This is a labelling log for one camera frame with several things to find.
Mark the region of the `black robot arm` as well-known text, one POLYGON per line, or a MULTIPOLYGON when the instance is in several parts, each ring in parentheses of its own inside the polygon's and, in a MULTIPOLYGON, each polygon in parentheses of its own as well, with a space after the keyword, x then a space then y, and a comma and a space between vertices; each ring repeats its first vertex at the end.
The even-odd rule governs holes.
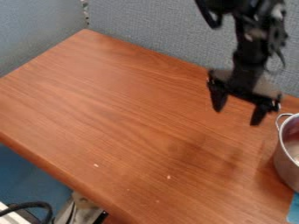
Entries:
POLYGON ((206 86, 213 110, 220 112, 232 95, 250 102, 254 110, 249 124, 257 126, 265 115, 280 109, 281 91, 268 81, 280 74, 266 68, 268 59, 282 58, 285 46, 284 0, 193 0, 200 14, 212 29, 221 27, 222 17, 234 21, 237 48, 232 54, 233 67, 210 69, 206 86))

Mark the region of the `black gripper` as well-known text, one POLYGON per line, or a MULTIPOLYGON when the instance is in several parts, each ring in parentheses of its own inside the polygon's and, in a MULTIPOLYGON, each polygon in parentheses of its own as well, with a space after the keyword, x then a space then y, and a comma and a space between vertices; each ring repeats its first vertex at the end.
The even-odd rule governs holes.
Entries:
POLYGON ((236 50, 233 52, 233 67, 210 69, 206 85, 213 110, 218 113, 232 95, 250 102, 256 107, 249 125, 257 126, 266 113, 278 110, 281 91, 269 83, 265 77, 268 54, 260 50, 236 50))

